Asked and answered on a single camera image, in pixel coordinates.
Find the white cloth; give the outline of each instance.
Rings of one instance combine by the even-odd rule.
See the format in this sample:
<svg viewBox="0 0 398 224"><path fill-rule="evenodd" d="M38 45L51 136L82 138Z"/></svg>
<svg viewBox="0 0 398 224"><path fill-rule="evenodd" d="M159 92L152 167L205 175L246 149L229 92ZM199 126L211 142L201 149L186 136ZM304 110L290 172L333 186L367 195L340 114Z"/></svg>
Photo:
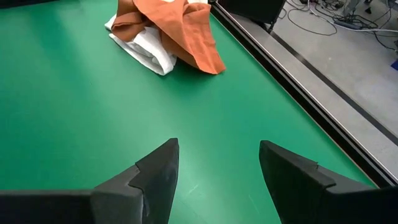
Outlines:
<svg viewBox="0 0 398 224"><path fill-rule="evenodd" d="M105 24L107 30L111 30L115 18L116 15ZM109 34L109 37L139 63L159 75L166 75L171 72L177 61L175 55L166 52L163 48L159 31L156 28L145 27L145 30L138 33L136 37L129 42L125 42L113 34Z"/></svg>

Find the gray floor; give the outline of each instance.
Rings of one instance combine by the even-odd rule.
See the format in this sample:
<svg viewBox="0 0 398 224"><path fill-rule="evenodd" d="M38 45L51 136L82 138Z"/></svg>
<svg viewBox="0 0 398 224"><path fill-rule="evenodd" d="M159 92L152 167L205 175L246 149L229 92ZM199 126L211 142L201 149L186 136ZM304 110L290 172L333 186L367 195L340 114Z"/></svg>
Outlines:
<svg viewBox="0 0 398 224"><path fill-rule="evenodd" d="M391 174L398 177L398 147L386 138L344 99L323 83L306 66L280 45L272 36L251 21L234 15L240 25L250 33L351 135L357 139ZM308 44L312 55L324 57L316 43Z"/></svg>
<svg viewBox="0 0 398 224"><path fill-rule="evenodd" d="M372 14L366 14L364 10L367 6L360 3L356 14L374 20L387 11L386 5L378 0L374 0L371 6ZM286 4L284 8L289 11L293 7ZM398 30L397 16L398 12L392 10L392 18L383 29ZM290 18L315 32L330 34L334 31L330 24L309 12L292 11ZM381 25L387 19L388 14L377 23ZM284 17L277 21L274 32L380 123L398 135L398 71L390 66L398 59L397 54L381 46L372 34L339 27L337 29L337 34L332 36L311 34ZM380 34L398 36L397 33ZM398 37L380 37L388 46L394 46L393 41L397 39Z"/></svg>

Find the black edge strip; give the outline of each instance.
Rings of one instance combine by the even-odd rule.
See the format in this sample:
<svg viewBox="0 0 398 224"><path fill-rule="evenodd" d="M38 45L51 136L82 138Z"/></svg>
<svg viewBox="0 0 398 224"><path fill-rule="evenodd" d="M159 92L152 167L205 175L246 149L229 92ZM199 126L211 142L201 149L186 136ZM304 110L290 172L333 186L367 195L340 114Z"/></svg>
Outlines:
<svg viewBox="0 0 398 224"><path fill-rule="evenodd" d="M271 32L270 35L278 41L287 51L289 51L297 60L299 60L304 66L306 66L312 73L314 73L320 80L328 85L334 92L336 92L345 102L353 107L359 114L367 119L374 127L376 127L381 133L383 133L390 141L398 146L397 136L382 125L376 118L369 114L365 109L357 104L351 97L349 97L343 90L341 90L336 84L334 84L328 77L322 74L321 71L316 69L310 62L308 62L302 55L295 51L287 42L282 40L275 32Z"/></svg>
<svg viewBox="0 0 398 224"><path fill-rule="evenodd" d="M379 187L398 185L398 181L381 166L372 155L359 145L267 52L249 36L216 2L211 13L252 54L252 56L300 104L321 128L354 160Z"/></svg>

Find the cloth pile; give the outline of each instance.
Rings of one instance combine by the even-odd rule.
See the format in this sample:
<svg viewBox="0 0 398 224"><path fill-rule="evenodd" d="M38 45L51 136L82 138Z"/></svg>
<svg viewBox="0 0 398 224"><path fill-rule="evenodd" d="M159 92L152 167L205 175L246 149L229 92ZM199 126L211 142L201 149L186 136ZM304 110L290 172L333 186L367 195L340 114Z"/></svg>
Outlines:
<svg viewBox="0 0 398 224"><path fill-rule="evenodd" d="M109 36L128 54L159 75L178 58L210 74L225 66L210 30L206 0L119 0L106 24Z"/></svg>

